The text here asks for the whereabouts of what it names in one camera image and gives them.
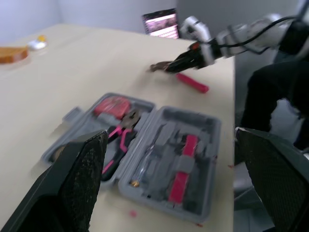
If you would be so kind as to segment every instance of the red tool handle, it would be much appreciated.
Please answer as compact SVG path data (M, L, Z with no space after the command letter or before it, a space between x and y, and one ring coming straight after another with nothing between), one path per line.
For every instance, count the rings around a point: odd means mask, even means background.
M195 135L187 135L186 142L183 148L183 155L194 157L195 149L197 146L198 139ZM169 202L181 204L183 202L183 196L187 183L189 180L189 174L183 172L177 172L175 180L169 194Z
M208 86L203 85L203 84L197 82L196 80L193 80L191 77L188 77L188 76L183 75L181 73L176 74L176 77L181 82L184 82L185 84L195 88L197 91L199 91L201 93L207 93L208 90L209 90Z

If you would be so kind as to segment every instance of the black cable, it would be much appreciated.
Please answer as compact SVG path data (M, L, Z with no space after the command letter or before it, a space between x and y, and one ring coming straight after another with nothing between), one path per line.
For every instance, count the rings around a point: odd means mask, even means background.
M239 43L239 40L238 40L238 38L236 37L236 35L235 35L235 33L234 33L233 28L232 28L231 25L228 25L228 26L227 26L227 30L230 32L232 39L233 39L236 43ZM247 46L245 46L245 45L242 45L242 46L240 46L240 47L243 47L243 48L246 49L247 51L252 52L252 53L254 53L254 54L257 54L257 55L263 54L267 49L269 49L269 47L266 47L266 48L262 49L261 51L256 51L256 50L254 50L254 49L252 49L252 48L250 48L250 47L247 47Z
M287 16L287 17L283 17L281 19L278 19L275 22L272 22L271 24L269 24L267 27L265 27L264 29L262 29L259 33L257 33L255 36L251 37L250 39L247 39L244 42L240 42L240 43L235 43L235 44L222 44L219 45L219 47L239 47L239 46L244 46L250 42L252 42L253 40L255 40L256 38L260 37L262 34L264 34L266 31L268 31L269 29L271 29L273 26L275 26L278 23L281 23L283 21L287 21L287 20L292 20L292 19L296 19L296 16ZM203 41L198 41L202 44L210 44L209 42L203 42Z

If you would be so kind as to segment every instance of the screen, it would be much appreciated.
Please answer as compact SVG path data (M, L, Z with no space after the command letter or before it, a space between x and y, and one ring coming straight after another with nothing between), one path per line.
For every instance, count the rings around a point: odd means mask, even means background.
M177 16L174 11L145 14L143 18L147 34L165 38L179 38Z

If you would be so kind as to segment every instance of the red stain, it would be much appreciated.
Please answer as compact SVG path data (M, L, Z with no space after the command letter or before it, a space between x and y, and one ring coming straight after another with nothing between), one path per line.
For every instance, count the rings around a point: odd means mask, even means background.
M129 214L130 214L130 216L133 217L133 218L136 218L136 216L137 216L137 212L136 212L135 210L131 210L131 211L129 212Z

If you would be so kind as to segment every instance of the bread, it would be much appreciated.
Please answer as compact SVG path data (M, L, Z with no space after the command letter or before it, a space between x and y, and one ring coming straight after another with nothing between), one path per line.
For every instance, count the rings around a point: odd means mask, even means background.
M18 62L28 56L25 47L0 47L0 64Z

